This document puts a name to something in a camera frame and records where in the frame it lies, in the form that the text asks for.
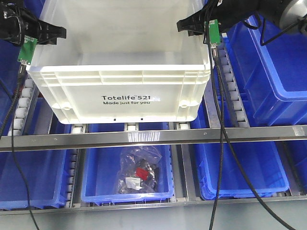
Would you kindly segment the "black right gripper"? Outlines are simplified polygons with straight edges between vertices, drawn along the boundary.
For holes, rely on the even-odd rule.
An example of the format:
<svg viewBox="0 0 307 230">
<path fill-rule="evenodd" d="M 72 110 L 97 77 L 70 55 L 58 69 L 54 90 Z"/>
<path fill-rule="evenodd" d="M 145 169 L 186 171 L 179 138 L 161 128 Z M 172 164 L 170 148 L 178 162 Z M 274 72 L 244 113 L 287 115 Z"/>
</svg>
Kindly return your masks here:
<svg viewBox="0 0 307 230">
<path fill-rule="evenodd" d="M 285 26 L 281 25 L 284 0 L 206 0 L 201 10 L 177 22 L 177 31 L 187 31 L 188 36 L 204 35 L 205 8 L 208 6 L 212 8 L 210 20 L 217 19 L 221 23 L 219 31 L 222 33 L 257 13 L 280 30 L 285 30 Z"/>
</svg>

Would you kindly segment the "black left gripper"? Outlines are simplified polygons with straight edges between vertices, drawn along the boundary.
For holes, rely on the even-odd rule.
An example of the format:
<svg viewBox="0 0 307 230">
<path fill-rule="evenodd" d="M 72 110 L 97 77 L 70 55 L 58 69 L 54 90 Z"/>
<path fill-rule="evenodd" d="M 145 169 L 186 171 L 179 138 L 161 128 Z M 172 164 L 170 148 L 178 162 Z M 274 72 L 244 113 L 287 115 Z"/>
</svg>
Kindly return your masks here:
<svg viewBox="0 0 307 230">
<path fill-rule="evenodd" d="M 66 29 L 39 20 L 23 3 L 2 3 L 1 40 L 21 46 L 26 36 L 38 39 L 37 45 L 56 45 L 57 38 L 66 39 Z"/>
</svg>

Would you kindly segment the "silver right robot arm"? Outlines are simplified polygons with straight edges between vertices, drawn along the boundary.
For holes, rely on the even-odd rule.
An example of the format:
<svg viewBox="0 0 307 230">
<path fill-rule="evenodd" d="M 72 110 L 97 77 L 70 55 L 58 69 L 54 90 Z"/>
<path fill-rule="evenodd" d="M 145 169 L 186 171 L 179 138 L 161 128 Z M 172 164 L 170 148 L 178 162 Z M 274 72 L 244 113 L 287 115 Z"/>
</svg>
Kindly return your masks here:
<svg viewBox="0 0 307 230">
<path fill-rule="evenodd" d="M 281 30 L 307 17 L 305 0 L 209 0 L 196 13 L 177 22 L 177 30 L 188 31 L 189 36 L 205 32 L 207 20 L 217 20 L 219 32 L 252 15 L 259 15 Z"/>
</svg>

